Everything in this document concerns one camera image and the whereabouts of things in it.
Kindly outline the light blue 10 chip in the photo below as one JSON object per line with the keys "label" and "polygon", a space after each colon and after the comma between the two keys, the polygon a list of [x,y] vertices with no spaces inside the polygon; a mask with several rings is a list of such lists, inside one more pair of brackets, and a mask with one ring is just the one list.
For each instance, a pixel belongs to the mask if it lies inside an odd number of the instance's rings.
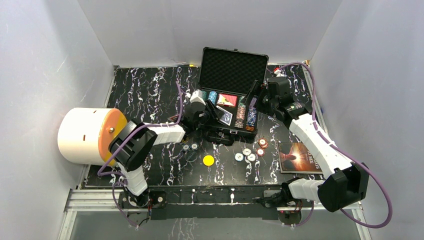
{"label": "light blue 10 chip", "polygon": [[242,154],[242,153],[236,153],[235,155],[234,155],[234,159],[237,161],[237,162],[241,162],[241,161],[243,161],[244,160],[244,155]]}

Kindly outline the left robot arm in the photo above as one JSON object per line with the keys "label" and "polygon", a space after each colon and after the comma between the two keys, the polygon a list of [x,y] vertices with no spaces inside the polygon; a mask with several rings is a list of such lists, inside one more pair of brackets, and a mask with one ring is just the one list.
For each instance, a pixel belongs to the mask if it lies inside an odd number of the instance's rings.
{"label": "left robot arm", "polygon": [[150,201],[143,164],[154,146],[182,143],[193,131],[223,116],[224,110],[207,100],[190,103],[165,123],[129,121],[108,146],[123,174],[123,188],[129,203],[144,208]]}

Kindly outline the red playing card deck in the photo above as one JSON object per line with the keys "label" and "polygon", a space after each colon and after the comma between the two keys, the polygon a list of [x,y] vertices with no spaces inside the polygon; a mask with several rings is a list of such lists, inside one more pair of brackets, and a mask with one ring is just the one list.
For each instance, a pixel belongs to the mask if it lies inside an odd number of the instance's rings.
{"label": "red playing card deck", "polygon": [[238,97],[236,95],[220,93],[216,104],[224,107],[235,108],[237,106]]}

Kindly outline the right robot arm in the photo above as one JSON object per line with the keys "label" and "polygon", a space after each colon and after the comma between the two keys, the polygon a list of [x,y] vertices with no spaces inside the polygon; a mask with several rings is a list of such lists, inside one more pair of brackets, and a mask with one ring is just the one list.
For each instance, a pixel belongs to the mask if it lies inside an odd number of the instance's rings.
{"label": "right robot arm", "polygon": [[301,199],[320,202],[329,212],[338,211],[366,197],[369,173],[367,166],[354,163],[337,152],[334,145],[322,138],[315,115],[304,103],[296,101],[285,77],[273,77],[267,83],[254,80],[242,102],[276,117],[295,134],[321,168],[325,180],[293,178],[281,185],[277,199],[295,207]]}

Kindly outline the blue playing card deck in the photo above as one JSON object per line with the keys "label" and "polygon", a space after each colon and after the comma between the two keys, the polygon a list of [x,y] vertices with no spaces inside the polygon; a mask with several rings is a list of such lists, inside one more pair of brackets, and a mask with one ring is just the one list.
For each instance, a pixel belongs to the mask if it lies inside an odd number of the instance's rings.
{"label": "blue playing card deck", "polygon": [[223,115],[219,119],[219,122],[221,122],[223,125],[230,126],[233,119],[233,114],[218,105],[216,106],[216,108],[223,112]]}

